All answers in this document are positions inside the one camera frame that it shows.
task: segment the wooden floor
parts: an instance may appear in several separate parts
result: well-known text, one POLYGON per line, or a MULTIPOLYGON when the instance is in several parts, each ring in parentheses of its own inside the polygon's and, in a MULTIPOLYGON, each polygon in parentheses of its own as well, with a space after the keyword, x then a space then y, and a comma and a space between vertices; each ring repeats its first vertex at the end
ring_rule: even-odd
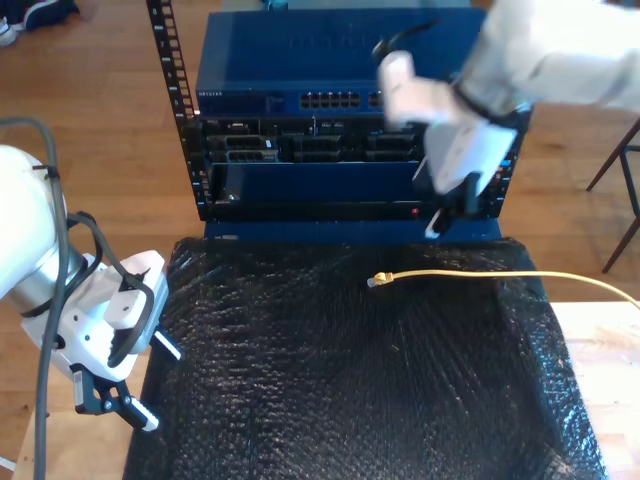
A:
MULTIPOLYGON (((195 82, 204 16, 219 2, 175 3, 195 82)), ((120 257, 156 249, 168 258, 177 240, 201 235, 203 225, 144 2, 87 0, 82 10, 81 18, 0 49, 0 115, 34 115, 54 128, 69 209, 91 212, 120 257)), ((606 279, 640 297, 640 238, 609 275, 600 273, 633 219, 620 167, 593 193, 584 191, 633 121, 619 112, 540 106, 502 226, 529 248, 540 269, 606 279)), ((0 143, 44 158, 31 131, 0 131, 0 143)), ((81 251, 91 250, 85 233, 72 239, 81 251)), ((614 300, 561 280, 545 285, 554 301, 614 300)), ((37 350, 20 330, 19 317, 2 303, 0 320, 0 455, 15 460, 32 409, 37 350)), ((637 340, 617 338, 616 345, 635 352, 637 340)))

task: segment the gray cable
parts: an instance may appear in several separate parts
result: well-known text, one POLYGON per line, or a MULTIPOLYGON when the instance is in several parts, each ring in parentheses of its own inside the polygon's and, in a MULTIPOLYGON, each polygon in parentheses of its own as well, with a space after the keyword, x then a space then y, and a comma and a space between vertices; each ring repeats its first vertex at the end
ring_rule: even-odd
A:
MULTIPOLYGON (((57 169, 58 157, 56 145, 51 131, 39 120, 29 117, 0 118, 0 127, 32 126, 36 128, 44 139, 47 149, 47 166, 57 169)), ((40 359, 38 361, 38 381, 36 385, 36 419, 35 419, 35 465, 33 478, 44 480, 47 468, 47 383, 49 380, 49 361, 51 350, 58 332, 58 324, 62 308, 64 307, 64 289, 67 281, 69 267, 69 234, 67 232, 67 218, 62 196, 60 177, 57 174, 49 175, 51 183, 51 195, 53 198, 54 224, 58 238, 58 276, 53 289, 51 308, 42 336, 40 347, 40 359)))
POLYGON ((436 25, 438 25, 440 23, 440 19, 436 18, 433 20, 429 20, 426 23, 422 23, 420 25, 416 25, 415 27, 411 27, 408 28, 406 30, 403 30, 402 32, 396 33, 393 37, 391 37, 391 40, 389 40, 388 46, 389 46, 389 51, 392 52, 394 50, 397 49, 397 43, 402 40, 403 38, 408 38, 411 37, 413 35, 416 35, 418 33, 422 33, 424 31, 427 31, 433 27, 435 27, 436 25))
POLYGON ((142 283, 135 276, 125 270, 125 268, 119 262, 118 257, 116 257, 115 253, 113 253, 113 250, 111 250, 111 247, 109 246, 109 243, 107 242, 104 234, 100 231, 94 221, 84 215, 78 215, 75 213, 69 214, 69 220, 82 223, 83 225, 89 227, 91 233, 93 233, 94 238, 102 247, 105 256, 109 259, 109 262, 111 262, 111 265, 113 265, 113 268, 115 268, 116 272, 118 272, 120 276, 122 276, 127 284, 129 284, 136 290, 140 290, 146 296, 144 307, 142 308, 142 313, 140 314, 140 318, 136 322, 135 326, 133 327, 131 332, 129 332, 129 335, 125 339, 124 343, 118 349, 111 351, 111 355, 109 356, 107 365, 111 368, 114 368, 120 365, 120 363, 122 363, 127 355, 129 355, 131 349, 133 349, 136 342, 138 341, 138 338, 144 332, 144 329, 147 326, 149 317, 151 316, 151 312, 153 310, 153 290, 151 290, 151 288, 149 288, 147 285, 142 283))

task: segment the black bubble wrap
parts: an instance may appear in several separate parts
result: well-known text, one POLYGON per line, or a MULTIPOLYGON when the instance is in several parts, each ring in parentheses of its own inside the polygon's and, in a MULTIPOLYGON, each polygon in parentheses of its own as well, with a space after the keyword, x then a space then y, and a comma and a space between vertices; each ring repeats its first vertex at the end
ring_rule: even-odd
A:
POLYGON ((512 240, 455 246, 186 239, 125 479, 607 478, 538 279, 379 271, 532 269, 512 240))

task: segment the black frame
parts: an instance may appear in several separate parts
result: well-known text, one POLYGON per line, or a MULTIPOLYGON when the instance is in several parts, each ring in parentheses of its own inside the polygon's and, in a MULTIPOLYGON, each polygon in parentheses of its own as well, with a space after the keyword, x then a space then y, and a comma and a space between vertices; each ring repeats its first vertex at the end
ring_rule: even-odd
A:
POLYGON ((211 198, 209 180, 173 6, 171 0, 147 0, 147 9, 198 214, 206 220, 207 202, 211 198))
POLYGON ((609 270, 611 270, 613 264, 616 263, 616 260, 618 260, 620 255, 622 255, 624 249, 627 248, 627 245, 629 245, 631 239, 634 237, 638 229, 640 229, 640 205, 638 204, 638 195, 636 193, 635 185, 633 184, 633 177, 631 176, 631 169, 629 168, 629 160, 627 159, 627 153, 640 152, 640 146, 629 145, 629 143, 631 143, 631 141, 633 140, 633 137, 635 137, 638 132, 640 132, 640 119, 638 119, 633 127, 631 127, 631 130, 629 130, 624 138, 620 141, 618 146, 613 150, 613 152, 611 152, 609 158, 607 158, 606 162, 604 162, 604 165, 602 165, 598 173, 596 173, 596 176, 593 178, 593 180, 591 180, 591 183, 587 187, 587 192, 593 190, 593 187, 598 184, 607 170, 611 168, 611 165, 613 165, 613 163, 618 158, 620 159, 620 166, 622 167, 624 181, 627 185, 627 192, 629 193, 629 201, 631 202, 631 208, 633 209, 633 214, 636 218, 633 220, 633 223, 622 237, 622 240, 620 240, 620 243, 607 261, 605 267, 602 269, 603 273, 608 273, 609 270))

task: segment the black cable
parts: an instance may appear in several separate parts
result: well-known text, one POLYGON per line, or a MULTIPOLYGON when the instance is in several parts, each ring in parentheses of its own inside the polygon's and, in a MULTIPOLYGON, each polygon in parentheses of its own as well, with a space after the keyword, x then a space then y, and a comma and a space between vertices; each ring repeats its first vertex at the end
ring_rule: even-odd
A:
POLYGON ((146 296, 144 307, 142 308, 142 313, 140 314, 140 318, 134 325, 131 332, 129 332, 129 334, 127 335, 127 338, 122 343, 122 345, 120 345, 116 350, 112 350, 111 354, 109 355, 109 360, 107 362, 107 365, 111 368, 114 368, 120 365, 120 363, 122 363, 122 361, 127 357, 127 355, 131 353, 131 350, 133 349, 136 342, 138 341, 138 338, 140 338, 140 335, 143 334, 144 329, 147 326, 149 317, 151 316, 151 312, 153 310, 153 302, 154 302, 153 290, 151 290, 151 288, 149 288, 147 285, 142 283, 142 281, 138 280, 134 275, 130 274, 125 270, 125 268, 122 266, 122 264, 116 257, 115 253, 113 253, 113 250, 111 250, 111 247, 107 242, 107 239, 104 237, 103 233, 100 231, 100 229, 95 224, 95 222, 93 222, 86 216, 78 215, 74 213, 69 214, 69 220, 82 223, 87 227, 89 227, 89 229, 91 230, 91 233, 93 233, 93 236, 96 239, 96 241, 102 246, 105 256, 109 259, 109 261, 111 262, 111 265, 113 265, 116 272, 118 272, 122 276, 123 280, 128 285, 130 285, 131 287, 137 290, 140 290, 146 296))
MULTIPOLYGON (((78 212, 78 215, 86 215, 88 218, 90 218, 95 222, 95 219, 88 213, 78 212)), ((67 230, 72 229, 76 225, 77 225, 77 222, 71 222, 67 219, 67 230)), ((78 287, 80 287, 80 285, 82 285, 84 281, 87 278, 89 278, 93 274, 93 272, 95 272, 98 269, 98 267, 100 266, 100 263, 102 263, 102 247, 100 246, 100 243, 95 239, 95 237, 93 239, 93 243, 95 246, 95 255, 94 255, 93 262, 91 262, 91 265, 87 265, 88 263, 87 260, 83 259, 82 267, 80 268, 80 270, 78 270, 78 273, 74 275, 71 281, 67 283, 64 289, 65 304, 67 303, 67 300, 69 300, 73 292, 75 292, 78 289, 78 287)), ((34 318, 42 315, 43 313, 45 313, 50 309, 51 309, 51 299, 47 300, 42 305, 39 305, 32 310, 29 310, 28 312, 22 312, 22 316, 24 318, 34 318)))
POLYGON ((389 55, 391 52, 397 50, 397 44, 403 38, 411 37, 418 33, 425 32, 440 23, 440 19, 429 20, 428 22, 422 23, 420 25, 416 25, 415 27, 408 28, 401 32, 396 33, 391 40, 380 40, 378 44, 373 48, 373 52, 371 55, 377 64, 380 64, 384 57, 389 55))
POLYGON ((389 47, 389 51, 392 52, 396 50, 396 44, 402 40, 403 38, 412 37, 413 35, 417 35, 418 33, 425 32, 433 27, 435 27, 438 23, 440 23, 439 19, 429 20, 428 22, 422 23, 420 25, 416 25, 415 27, 407 28, 402 32, 396 33, 391 40, 387 43, 389 47))
POLYGON ((35 418, 35 464, 33 478, 44 480, 47 468, 47 383, 49 380, 49 362, 51 360, 51 350, 55 345, 58 325, 62 308, 64 307, 64 291, 67 281, 67 271, 69 268, 69 234, 67 231, 67 217, 65 212, 64 198, 62 196, 62 186, 60 175, 58 174, 58 157, 53 134, 42 122, 29 117, 7 117, 0 118, 0 127, 32 126, 36 128, 46 145, 47 167, 49 182, 51 183, 51 196, 53 199, 53 214, 58 240, 58 276, 51 298, 51 309, 42 336, 42 346, 40 347, 40 359, 38 361, 38 380, 36 384, 36 418, 35 418))

